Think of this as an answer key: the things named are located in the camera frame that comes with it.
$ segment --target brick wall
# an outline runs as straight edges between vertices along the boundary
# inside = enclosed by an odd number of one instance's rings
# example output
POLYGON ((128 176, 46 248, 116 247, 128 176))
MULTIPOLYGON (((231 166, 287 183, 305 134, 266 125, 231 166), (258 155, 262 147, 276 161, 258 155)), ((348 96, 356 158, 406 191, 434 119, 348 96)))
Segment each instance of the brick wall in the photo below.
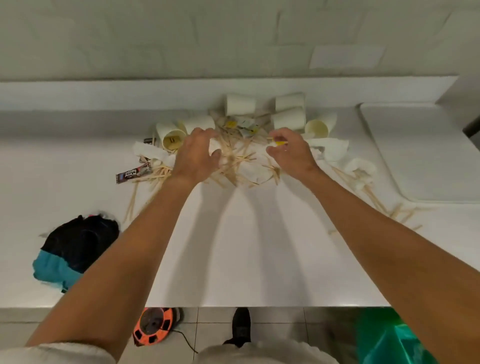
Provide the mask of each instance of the brick wall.
POLYGON ((0 0, 0 81, 480 73, 480 0, 0 0), (315 69, 315 45, 386 46, 315 69))

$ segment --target sleeve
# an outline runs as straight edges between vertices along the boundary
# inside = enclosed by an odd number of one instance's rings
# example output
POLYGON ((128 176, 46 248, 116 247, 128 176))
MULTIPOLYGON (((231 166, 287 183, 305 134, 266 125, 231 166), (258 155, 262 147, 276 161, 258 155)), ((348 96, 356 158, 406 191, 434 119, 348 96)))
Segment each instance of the sleeve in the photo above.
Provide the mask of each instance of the sleeve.
POLYGON ((115 364, 115 359, 97 346, 60 342, 31 348, 0 351, 5 364, 115 364))

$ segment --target orange reel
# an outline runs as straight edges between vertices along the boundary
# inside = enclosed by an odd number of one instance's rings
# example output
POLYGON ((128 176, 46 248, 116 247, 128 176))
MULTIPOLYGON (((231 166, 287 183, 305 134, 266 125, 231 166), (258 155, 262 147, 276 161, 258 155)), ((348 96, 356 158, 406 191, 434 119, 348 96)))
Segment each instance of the orange reel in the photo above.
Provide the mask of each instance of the orange reel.
POLYGON ((181 321, 180 309, 168 307, 146 307, 133 330, 135 345, 153 345, 167 337, 181 321))

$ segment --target green plastic bag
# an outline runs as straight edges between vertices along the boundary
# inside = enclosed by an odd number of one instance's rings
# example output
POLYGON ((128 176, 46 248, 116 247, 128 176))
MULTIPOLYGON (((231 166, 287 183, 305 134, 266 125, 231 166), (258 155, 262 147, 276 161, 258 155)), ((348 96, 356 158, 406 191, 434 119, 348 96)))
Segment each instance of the green plastic bag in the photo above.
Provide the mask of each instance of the green plastic bag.
POLYGON ((357 322, 360 364, 437 364, 392 308, 366 308, 357 322))

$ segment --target shoe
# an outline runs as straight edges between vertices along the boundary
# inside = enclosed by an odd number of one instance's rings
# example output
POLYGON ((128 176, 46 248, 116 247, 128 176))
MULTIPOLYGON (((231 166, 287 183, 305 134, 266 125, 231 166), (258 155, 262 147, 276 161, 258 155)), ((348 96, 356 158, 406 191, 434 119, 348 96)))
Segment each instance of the shoe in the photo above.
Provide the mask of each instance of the shoe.
POLYGON ((243 339, 246 342, 250 342, 250 326, 250 312, 248 308, 237 308, 232 320, 233 339, 243 339))

